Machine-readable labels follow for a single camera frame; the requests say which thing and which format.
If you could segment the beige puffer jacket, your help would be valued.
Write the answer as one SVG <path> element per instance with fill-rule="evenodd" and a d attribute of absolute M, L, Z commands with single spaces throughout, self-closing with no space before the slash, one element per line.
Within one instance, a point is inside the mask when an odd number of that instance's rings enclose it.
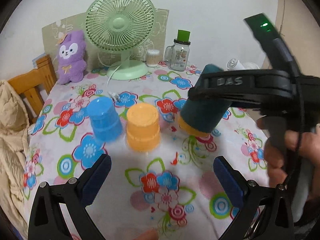
<path fill-rule="evenodd" d="M 28 128 L 28 113 L 22 99 L 7 81 L 2 80 L 1 208 L 23 239 L 28 238 L 23 194 Z"/>

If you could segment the white standing fan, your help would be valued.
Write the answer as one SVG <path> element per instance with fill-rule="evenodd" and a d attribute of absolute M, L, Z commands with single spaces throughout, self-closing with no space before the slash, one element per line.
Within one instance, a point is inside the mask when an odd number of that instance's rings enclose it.
<path fill-rule="evenodd" d="M 241 63 L 239 60 L 233 58 L 229 60 L 226 64 L 226 68 L 228 71 L 234 70 L 256 70 L 259 67 L 253 62 L 243 62 Z"/>

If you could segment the glass jar green lid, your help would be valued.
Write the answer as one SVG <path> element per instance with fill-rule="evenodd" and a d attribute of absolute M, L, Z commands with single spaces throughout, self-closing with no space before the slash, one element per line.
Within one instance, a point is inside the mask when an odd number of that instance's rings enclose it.
<path fill-rule="evenodd" d="M 174 71 L 185 71 L 188 63 L 190 44 L 190 32 L 187 30 L 178 30 L 177 38 L 174 44 L 167 46 L 164 59 L 168 67 Z"/>

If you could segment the orange plastic cup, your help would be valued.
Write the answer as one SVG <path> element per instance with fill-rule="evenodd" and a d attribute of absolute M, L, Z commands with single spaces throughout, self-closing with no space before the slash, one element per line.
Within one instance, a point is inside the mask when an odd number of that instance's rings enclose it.
<path fill-rule="evenodd" d="M 161 140 L 159 114 L 151 104 L 137 103 L 127 111 L 126 140 L 137 152 L 150 152 Z"/>

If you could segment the teal cup with yellow rim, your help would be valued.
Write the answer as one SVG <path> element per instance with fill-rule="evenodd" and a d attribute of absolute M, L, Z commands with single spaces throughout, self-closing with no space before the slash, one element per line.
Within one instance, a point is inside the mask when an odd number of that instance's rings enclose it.
<path fill-rule="evenodd" d="M 210 134 L 229 109 L 231 102 L 223 99 L 187 99 L 179 116 L 181 129 L 196 137 Z"/>

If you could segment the wooden chair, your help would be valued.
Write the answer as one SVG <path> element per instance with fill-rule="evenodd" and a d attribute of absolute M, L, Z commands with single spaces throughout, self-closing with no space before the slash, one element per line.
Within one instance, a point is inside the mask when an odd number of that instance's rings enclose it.
<path fill-rule="evenodd" d="M 29 102 L 30 109 L 35 113 L 35 117 L 33 117 L 32 112 L 27 110 L 29 121 L 32 124 L 36 122 L 44 106 L 39 86 L 43 86 L 47 94 L 49 94 L 56 82 L 56 74 L 48 54 L 36 60 L 36 69 L 13 77 L 8 81 L 16 93 L 25 96 Z"/>

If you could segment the beige door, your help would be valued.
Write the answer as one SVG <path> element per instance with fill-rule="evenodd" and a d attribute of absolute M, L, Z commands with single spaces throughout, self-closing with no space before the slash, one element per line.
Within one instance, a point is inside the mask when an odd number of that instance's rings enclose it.
<path fill-rule="evenodd" d="M 303 74 L 319 76 L 319 25 L 302 0 L 262 0 Z"/>

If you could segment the cotton swab container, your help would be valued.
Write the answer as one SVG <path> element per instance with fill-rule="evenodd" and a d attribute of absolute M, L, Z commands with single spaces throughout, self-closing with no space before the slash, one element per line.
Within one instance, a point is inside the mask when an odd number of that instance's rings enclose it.
<path fill-rule="evenodd" d="M 148 67 L 157 67 L 160 51 L 157 49 L 148 49 L 146 52 L 146 65 Z"/>

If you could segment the blue plastic cup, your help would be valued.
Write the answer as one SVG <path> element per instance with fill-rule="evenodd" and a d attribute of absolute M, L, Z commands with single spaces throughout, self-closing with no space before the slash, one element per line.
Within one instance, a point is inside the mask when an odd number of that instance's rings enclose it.
<path fill-rule="evenodd" d="M 94 99 L 86 108 L 93 133 L 99 141 L 113 142 L 122 134 L 123 127 L 111 98 Z"/>

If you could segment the floral tablecloth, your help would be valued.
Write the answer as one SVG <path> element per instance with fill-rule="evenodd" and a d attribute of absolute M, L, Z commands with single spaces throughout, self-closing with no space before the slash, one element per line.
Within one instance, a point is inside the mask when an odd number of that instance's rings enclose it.
<path fill-rule="evenodd" d="M 193 65 L 176 72 L 160 62 L 129 81 L 109 80 L 107 69 L 98 68 L 79 83 L 55 85 L 31 129 L 23 175 L 25 217 L 41 182 L 64 184 L 107 153 L 111 171 L 87 208 L 106 239 L 133 239 L 151 228 L 160 239 L 218 239 L 238 211 L 214 175 L 214 158 L 224 156 L 246 179 L 266 186 L 266 136 L 240 108 L 228 109 L 205 138 L 182 131 L 177 118 L 200 74 Z M 153 151 L 134 152 L 124 134 L 106 144 L 95 141 L 87 106 L 110 92 L 119 95 L 115 109 L 122 124 L 135 104 L 157 109 L 161 141 Z"/>

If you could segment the purple plush bunny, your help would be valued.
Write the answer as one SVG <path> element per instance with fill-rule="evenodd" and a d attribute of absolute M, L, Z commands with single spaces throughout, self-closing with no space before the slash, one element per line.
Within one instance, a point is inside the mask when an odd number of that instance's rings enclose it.
<path fill-rule="evenodd" d="M 86 42 L 84 32 L 75 30 L 65 34 L 58 42 L 58 83 L 80 82 L 84 77 L 87 63 L 84 60 Z"/>

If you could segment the green patterned board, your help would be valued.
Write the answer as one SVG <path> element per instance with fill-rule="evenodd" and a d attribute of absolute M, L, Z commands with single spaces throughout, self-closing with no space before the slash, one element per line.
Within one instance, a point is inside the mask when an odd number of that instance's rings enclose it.
<path fill-rule="evenodd" d="M 143 44 L 132 50 L 131 59 L 145 61 L 146 52 L 149 49 L 159 50 L 159 57 L 163 57 L 168 16 L 169 11 L 167 9 L 156 9 L 156 22 L 153 31 Z M 84 30 L 85 18 L 86 13 L 83 12 L 63 18 L 42 28 L 44 52 L 50 56 L 55 70 L 58 70 L 59 39 L 71 31 Z M 85 39 L 85 41 L 85 61 L 87 62 L 88 72 L 95 68 L 110 66 L 120 60 L 120 54 L 108 54 L 91 44 L 88 39 Z"/>

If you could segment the green desk fan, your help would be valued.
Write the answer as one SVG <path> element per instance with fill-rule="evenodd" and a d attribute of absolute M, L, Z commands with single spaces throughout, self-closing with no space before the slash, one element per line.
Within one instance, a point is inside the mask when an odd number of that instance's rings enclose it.
<path fill-rule="evenodd" d="M 146 64 L 132 60 L 134 49 L 151 35 L 156 11 L 150 0 L 95 0 L 86 11 L 84 30 L 98 49 L 119 54 L 107 76 L 114 80 L 137 79 L 148 72 Z"/>

